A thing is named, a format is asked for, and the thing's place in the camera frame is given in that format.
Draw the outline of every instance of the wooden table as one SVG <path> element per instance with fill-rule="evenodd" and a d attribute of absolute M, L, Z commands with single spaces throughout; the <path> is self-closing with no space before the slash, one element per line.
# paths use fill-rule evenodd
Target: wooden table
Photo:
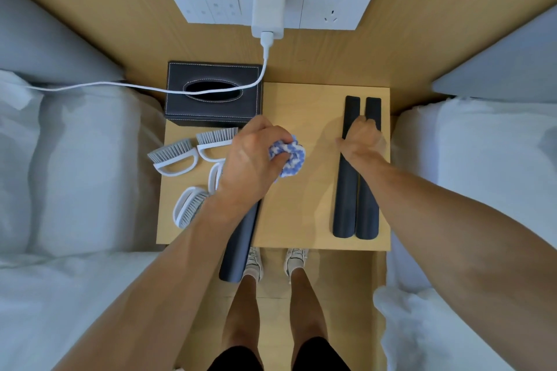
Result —
<path fill-rule="evenodd" d="M 383 215 L 379 236 L 371 241 L 355 236 L 336 238 L 331 233 L 339 153 L 335 138 L 342 134 L 344 98 L 381 98 L 381 130 L 390 152 L 390 90 L 363 86 L 319 86 L 310 84 L 265 83 L 263 114 L 274 124 L 296 135 L 306 148 L 301 171 L 279 179 L 263 199 L 253 245 L 262 248 L 314 248 L 333 250 L 388 251 L 390 228 Z M 179 127 L 167 121 L 165 144 L 212 128 Z M 172 209 L 189 186 L 207 187 L 212 163 L 203 160 L 194 170 L 178 177 L 162 177 L 157 243 L 168 244 L 181 232 L 172 221 Z"/>

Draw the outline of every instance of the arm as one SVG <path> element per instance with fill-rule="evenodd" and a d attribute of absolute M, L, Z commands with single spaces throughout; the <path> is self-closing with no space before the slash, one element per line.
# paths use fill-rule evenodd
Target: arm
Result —
<path fill-rule="evenodd" d="M 226 243 L 289 158 L 268 148 L 292 136 L 263 116 L 234 138 L 218 191 L 195 219 L 107 308 L 55 371 L 172 369 Z"/>
<path fill-rule="evenodd" d="M 557 364 L 557 250 L 505 214 L 396 169 L 375 122 L 358 118 L 342 154 L 451 308 L 516 370 Z"/>

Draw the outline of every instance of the blue and white cloth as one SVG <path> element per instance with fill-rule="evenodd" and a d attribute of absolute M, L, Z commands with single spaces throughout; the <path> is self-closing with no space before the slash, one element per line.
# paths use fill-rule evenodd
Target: blue and white cloth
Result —
<path fill-rule="evenodd" d="M 290 158 L 280 173 L 281 178 L 294 176 L 298 173 L 306 159 L 306 149 L 298 143 L 295 135 L 292 135 L 292 137 L 294 141 L 289 144 L 286 144 L 284 141 L 277 141 L 269 148 L 269 158 L 273 158 L 280 153 L 290 153 Z"/>

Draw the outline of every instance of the person's left hand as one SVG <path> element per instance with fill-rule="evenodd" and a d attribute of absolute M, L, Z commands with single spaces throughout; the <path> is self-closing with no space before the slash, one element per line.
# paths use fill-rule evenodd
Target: person's left hand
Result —
<path fill-rule="evenodd" d="M 291 143 L 293 138 L 265 116 L 249 121 L 232 140 L 215 195 L 235 210 L 247 212 L 265 196 L 290 157 L 282 153 L 269 160 L 269 147 L 278 140 Z"/>

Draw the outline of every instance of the white charging cable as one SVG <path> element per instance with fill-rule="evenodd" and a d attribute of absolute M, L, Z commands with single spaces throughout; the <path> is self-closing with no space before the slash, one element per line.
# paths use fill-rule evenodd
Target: white charging cable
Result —
<path fill-rule="evenodd" d="M 263 75 L 265 75 L 265 70 L 267 69 L 267 61 L 269 58 L 269 48 L 273 45 L 275 41 L 275 37 L 271 31 L 263 31 L 261 32 L 261 45 L 263 46 L 263 68 L 261 68 L 261 73 L 259 74 L 259 78 L 252 83 L 247 84 L 246 86 L 234 86 L 232 88 L 219 88 L 214 90 L 204 90 L 204 91 L 172 91 L 172 90 L 164 90 L 162 88 L 155 88 L 152 86 L 137 86 L 136 84 L 125 84 L 119 82 L 112 82 L 112 81 L 98 81 L 94 83 L 86 83 L 86 84 L 75 84 L 74 86 L 62 86 L 60 88 L 43 88 L 40 86 L 28 86 L 32 90 L 40 90 L 40 91 L 64 91 L 64 90 L 71 90 L 73 88 L 80 88 L 83 86 L 129 86 L 131 88 L 141 88 L 143 90 L 152 90 L 158 91 L 161 93 L 167 94 L 184 94 L 184 95 L 201 95 L 201 94 L 210 94 L 210 93 L 226 93 L 229 91 L 237 91 L 237 90 L 245 90 L 256 86 L 261 82 L 263 79 Z"/>

